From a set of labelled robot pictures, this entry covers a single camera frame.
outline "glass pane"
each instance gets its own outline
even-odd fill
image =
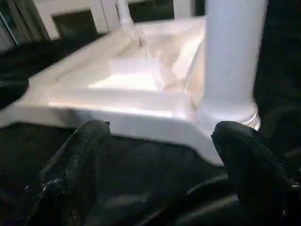
[[[24,39],[23,35],[21,34],[21,32],[18,30],[6,1],[0,1],[0,11],[2,13],[4,22],[8,26],[8,29],[12,35],[12,38],[15,39],[15,42],[18,45],[24,43],[25,39]]]
[[[93,16],[90,10],[56,15],[52,17],[61,37],[97,35]]]
[[[131,16],[136,23],[174,19],[173,0],[129,0],[129,2]]]

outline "white column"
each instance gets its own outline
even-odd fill
[[[211,135],[220,121],[258,129],[253,85],[267,0],[206,1],[205,92],[199,127]]]

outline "white table leg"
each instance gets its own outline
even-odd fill
[[[205,93],[198,116],[208,135],[220,121],[260,126],[253,84],[266,8],[267,0],[206,2]]]

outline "white plastic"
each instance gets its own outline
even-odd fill
[[[260,125],[252,88],[265,10],[264,0],[210,0],[207,19],[138,25],[143,43],[111,32],[30,78],[0,125],[100,119],[114,135],[186,145],[222,165],[216,123]]]

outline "white window frame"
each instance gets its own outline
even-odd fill
[[[83,10],[91,11],[98,33],[108,31],[101,0],[34,0],[34,4],[51,39],[60,37],[52,16]]]
[[[146,0],[128,0],[129,3],[141,2]],[[195,0],[173,0],[174,18],[189,18],[195,15]],[[116,30],[120,27],[116,1],[102,0],[103,11],[106,17],[109,30]]]

